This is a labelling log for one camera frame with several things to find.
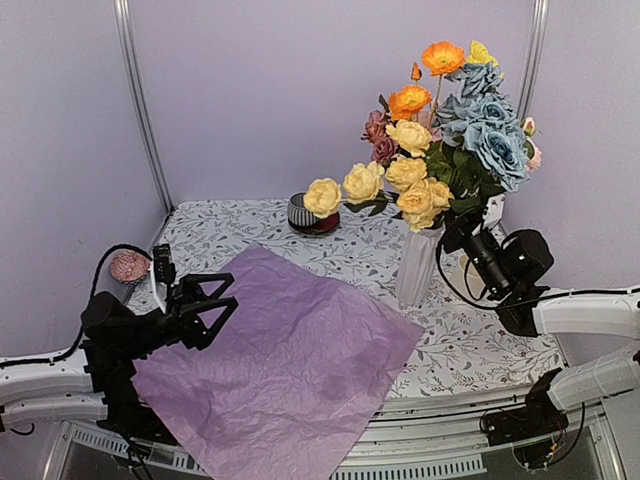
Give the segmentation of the white ribbed vase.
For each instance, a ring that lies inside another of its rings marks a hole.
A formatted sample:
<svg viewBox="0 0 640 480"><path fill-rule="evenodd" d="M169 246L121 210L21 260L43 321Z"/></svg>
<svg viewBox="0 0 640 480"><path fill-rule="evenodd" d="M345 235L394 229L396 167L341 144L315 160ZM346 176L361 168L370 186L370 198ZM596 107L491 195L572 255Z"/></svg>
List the white ribbed vase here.
<svg viewBox="0 0 640 480"><path fill-rule="evenodd" d="M443 227L409 231L400 257L395 296L402 304L421 305L428 294L436 266L435 251Z"/></svg>

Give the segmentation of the pale yellow rose stem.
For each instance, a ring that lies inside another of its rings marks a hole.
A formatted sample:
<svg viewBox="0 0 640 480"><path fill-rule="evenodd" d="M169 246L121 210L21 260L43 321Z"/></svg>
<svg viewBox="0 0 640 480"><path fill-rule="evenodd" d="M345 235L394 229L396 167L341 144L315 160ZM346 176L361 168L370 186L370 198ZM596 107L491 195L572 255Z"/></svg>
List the pale yellow rose stem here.
<svg viewBox="0 0 640 480"><path fill-rule="evenodd" d="M398 145L387 168L371 160L354 164L341 182L317 179L304 193L305 207L324 219L342 206L352 212L369 206L383 210L393 202L411 231L435 228L452 207L454 194L428 165L427 153L433 144L430 132L410 120L389 120L386 131Z"/></svg>

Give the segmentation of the pale pink peony stem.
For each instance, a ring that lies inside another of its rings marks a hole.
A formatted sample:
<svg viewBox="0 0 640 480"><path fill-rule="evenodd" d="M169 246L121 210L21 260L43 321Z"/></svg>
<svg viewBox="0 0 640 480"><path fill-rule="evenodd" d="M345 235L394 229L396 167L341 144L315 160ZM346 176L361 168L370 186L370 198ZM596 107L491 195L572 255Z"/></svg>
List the pale pink peony stem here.
<svg viewBox="0 0 640 480"><path fill-rule="evenodd" d="M537 126L535 120L529 116L526 117L521 126L525 135L525 147L527 150L528 161L526 163L526 169L529 172L537 170L542 164L541 150L536 146L533 141L533 137L537 132Z"/></svg>

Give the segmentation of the purple wrapping paper sheet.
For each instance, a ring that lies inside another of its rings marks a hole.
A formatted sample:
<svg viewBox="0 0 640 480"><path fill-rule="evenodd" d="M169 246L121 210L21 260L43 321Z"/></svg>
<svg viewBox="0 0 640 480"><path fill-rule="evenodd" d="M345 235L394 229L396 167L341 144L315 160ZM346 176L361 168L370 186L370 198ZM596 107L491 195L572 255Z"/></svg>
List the purple wrapping paper sheet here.
<svg viewBox="0 0 640 480"><path fill-rule="evenodd" d="M326 479L379 409L422 328L360 289L252 245L204 350L173 345L133 384L215 479Z"/></svg>

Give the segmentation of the blue hydrangea flower bunch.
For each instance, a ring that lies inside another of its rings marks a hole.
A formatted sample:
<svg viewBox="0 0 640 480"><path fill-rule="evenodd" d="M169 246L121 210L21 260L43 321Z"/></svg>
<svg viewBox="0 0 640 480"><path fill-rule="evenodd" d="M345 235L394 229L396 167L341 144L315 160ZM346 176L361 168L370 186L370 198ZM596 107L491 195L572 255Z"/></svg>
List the blue hydrangea flower bunch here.
<svg viewBox="0 0 640 480"><path fill-rule="evenodd" d="M498 194L515 193L530 178L531 142L494 60L470 63L445 78L456 89L436 109L440 139L426 151L427 174L448 186L456 213L483 206Z"/></svg>

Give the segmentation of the three rose flower stem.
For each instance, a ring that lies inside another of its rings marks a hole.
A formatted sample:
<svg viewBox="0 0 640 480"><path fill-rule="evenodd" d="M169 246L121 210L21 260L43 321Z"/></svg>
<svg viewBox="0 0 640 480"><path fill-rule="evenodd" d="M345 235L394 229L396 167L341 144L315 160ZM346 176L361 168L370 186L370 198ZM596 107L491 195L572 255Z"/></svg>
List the three rose flower stem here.
<svg viewBox="0 0 640 480"><path fill-rule="evenodd" d="M372 145L371 160L384 168L387 168L397 153L397 143L388 135L386 127L389 125L387 113L380 110L372 110L368 114L362 141Z"/></svg>

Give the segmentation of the yellow flower stem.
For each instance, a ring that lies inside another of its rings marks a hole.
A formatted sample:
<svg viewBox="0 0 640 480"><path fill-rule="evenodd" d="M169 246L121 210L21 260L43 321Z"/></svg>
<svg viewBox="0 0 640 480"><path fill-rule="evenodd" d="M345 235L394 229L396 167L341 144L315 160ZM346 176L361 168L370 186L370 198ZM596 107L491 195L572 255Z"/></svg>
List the yellow flower stem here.
<svg viewBox="0 0 640 480"><path fill-rule="evenodd" d="M494 68L499 66L498 60L489 53L489 50L483 43L477 40L472 40L470 43L466 63L473 65L491 65Z"/></svg>

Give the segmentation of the pink peony flower stem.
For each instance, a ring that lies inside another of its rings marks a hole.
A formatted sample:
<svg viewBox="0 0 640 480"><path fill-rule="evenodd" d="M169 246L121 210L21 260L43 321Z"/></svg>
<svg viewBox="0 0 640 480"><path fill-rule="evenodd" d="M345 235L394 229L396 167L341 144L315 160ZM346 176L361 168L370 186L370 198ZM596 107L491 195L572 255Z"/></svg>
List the pink peony flower stem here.
<svg viewBox="0 0 640 480"><path fill-rule="evenodd" d="M440 127L437 125L437 120L432 117L432 112L422 110L417 114L417 122L428 130L431 134L433 142L442 140L442 133Z"/></svg>

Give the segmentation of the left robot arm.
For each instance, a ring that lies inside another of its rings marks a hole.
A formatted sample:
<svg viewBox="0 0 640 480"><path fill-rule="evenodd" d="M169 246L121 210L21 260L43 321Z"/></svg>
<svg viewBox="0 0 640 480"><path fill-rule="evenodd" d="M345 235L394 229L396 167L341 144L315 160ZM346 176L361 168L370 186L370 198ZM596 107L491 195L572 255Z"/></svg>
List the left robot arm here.
<svg viewBox="0 0 640 480"><path fill-rule="evenodd" d="M87 420L126 439L176 444L139 398L134 363L174 344L209 347L238 306L225 294L233 282L230 273L189 274L170 289L166 307L145 314L109 292L96 294L81 315L74 352L2 360L1 429Z"/></svg>

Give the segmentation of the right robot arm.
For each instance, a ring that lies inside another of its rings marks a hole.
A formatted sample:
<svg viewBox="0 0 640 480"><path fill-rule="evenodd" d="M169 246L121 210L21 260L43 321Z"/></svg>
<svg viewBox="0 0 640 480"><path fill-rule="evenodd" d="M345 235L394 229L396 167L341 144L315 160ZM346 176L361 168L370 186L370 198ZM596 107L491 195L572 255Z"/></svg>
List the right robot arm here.
<svg viewBox="0 0 640 480"><path fill-rule="evenodd" d="M559 432L567 413L592 400L639 386L639 288L561 290L538 285L554 263L543 236L518 230L497 241L476 209L444 218L436 253L461 249L484 282L488 304L465 294L470 306L494 312L504 330L520 337L557 336L565 367L544 373L522 407L484 415L490 445Z"/></svg>

